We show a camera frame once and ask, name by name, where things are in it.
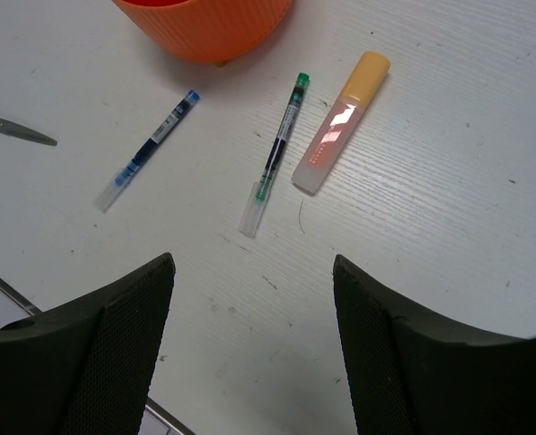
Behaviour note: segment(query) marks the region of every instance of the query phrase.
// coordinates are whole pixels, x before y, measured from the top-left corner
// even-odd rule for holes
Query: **orange bowl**
[[[155,43],[177,57],[219,63],[259,44],[292,0],[113,0]]]

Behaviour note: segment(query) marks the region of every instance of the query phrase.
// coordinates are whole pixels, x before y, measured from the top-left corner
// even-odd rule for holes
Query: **green pen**
[[[301,73],[296,80],[296,86],[292,96],[289,97],[284,119],[279,125],[278,135],[274,140],[274,145],[269,153],[268,162],[264,168],[264,173],[261,175],[261,180],[254,183],[251,195],[249,195],[248,204],[243,212],[241,222],[239,222],[239,231],[247,237],[254,237],[258,229],[259,221],[263,215],[266,203],[268,202],[269,192],[271,191],[274,178],[278,172],[279,163],[286,150],[287,142],[294,129],[297,115],[300,112],[300,106],[304,99],[304,93],[310,82],[310,76]]]

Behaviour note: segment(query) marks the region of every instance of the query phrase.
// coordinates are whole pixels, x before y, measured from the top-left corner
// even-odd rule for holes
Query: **scratched white surface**
[[[369,49],[390,76],[309,198],[293,168]],[[249,240],[238,222],[300,71]],[[200,105],[103,216],[95,195],[191,87]],[[172,252],[151,396],[197,433],[356,433],[337,253],[454,319],[536,334],[536,0],[297,0],[222,69],[172,59],[106,0],[0,0],[0,116],[59,140],[0,135],[0,276],[45,310]]]

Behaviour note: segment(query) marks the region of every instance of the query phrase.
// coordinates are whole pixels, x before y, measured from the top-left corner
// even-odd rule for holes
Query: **pen label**
[[[179,118],[177,118],[173,113],[167,117],[167,119],[161,124],[161,126],[152,134],[151,139],[155,143],[160,143],[163,139],[165,139],[165,136],[169,134],[169,131],[172,130],[172,128],[179,122]]]
[[[289,135],[292,132],[292,127],[296,122],[297,113],[299,112],[299,107],[294,104],[291,104],[287,107],[286,113],[284,114],[284,119],[282,124],[279,127],[277,138],[281,140],[288,141]]]

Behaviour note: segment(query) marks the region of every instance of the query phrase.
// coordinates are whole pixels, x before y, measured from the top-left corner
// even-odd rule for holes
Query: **scissors blade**
[[[31,142],[42,143],[43,145],[55,146],[58,143],[56,140],[49,138],[42,133],[2,118],[0,118],[0,133],[23,140],[29,140]]]

